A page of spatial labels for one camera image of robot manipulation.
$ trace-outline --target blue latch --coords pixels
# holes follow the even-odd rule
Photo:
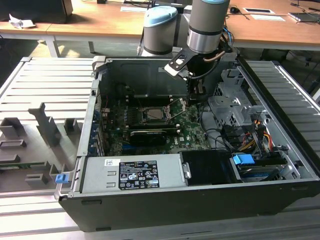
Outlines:
[[[255,164],[254,158],[251,154],[237,154],[233,157],[233,161],[238,164]]]
[[[69,182],[69,173],[60,173],[55,177],[56,184],[67,184]]]

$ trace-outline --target power supply label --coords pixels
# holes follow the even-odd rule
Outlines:
[[[159,187],[157,161],[119,163],[119,189],[152,189]]]

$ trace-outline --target yellow wire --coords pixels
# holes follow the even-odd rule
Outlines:
[[[267,135],[267,134],[263,134],[263,135],[268,139],[268,146],[270,148],[271,141],[270,141],[269,135]]]
[[[240,151],[246,150],[247,148],[249,148],[253,144],[255,144],[255,140],[252,140],[251,142],[249,142],[247,145],[245,145],[243,148],[241,148]]]

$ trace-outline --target desk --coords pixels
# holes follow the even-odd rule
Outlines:
[[[230,4],[236,5],[243,14],[247,13],[243,8],[270,9],[276,15],[302,12],[288,0],[231,0]],[[307,11],[310,7],[320,9],[316,2],[300,1],[299,4]],[[243,15],[228,15],[226,23],[234,34],[235,47],[320,51],[319,24],[297,23],[291,16],[282,16],[285,21],[270,21],[255,20],[250,15],[246,15],[250,20]]]
[[[60,57],[57,40],[87,41],[93,53],[95,41],[139,42],[144,13],[121,12],[121,3],[72,0],[73,14],[68,24],[36,23],[31,29],[17,29],[0,22],[0,35],[7,39],[45,40],[52,57]]]
[[[244,7],[271,9],[276,15],[302,12],[291,6],[288,0],[231,0],[243,13]],[[108,41],[138,43],[143,30],[144,13],[121,12],[121,4],[109,2],[97,4],[95,0],[72,0],[73,15],[68,24],[37,23],[33,29],[19,30],[9,23],[0,22],[0,34],[4,38],[45,40],[52,57],[59,57],[57,40],[88,41],[90,52],[93,42]],[[319,3],[300,2],[301,7],[320,8]],[[254,20],[247,15],[230,15],[226,20],[234,34],[234,46],[243,48],[289,49],[320,51],[320,25],[297,23],[290,16],[285,21]]]

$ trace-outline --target robotic arm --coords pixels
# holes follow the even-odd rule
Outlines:
[[[194,0],[188,48],[182,49],[164,68],[172,77],[186,81],[189,101],[206,93],[204,77],[217,67],[226,52],[232,52],[227,40],[221,41],[229,3],[230,0]]]

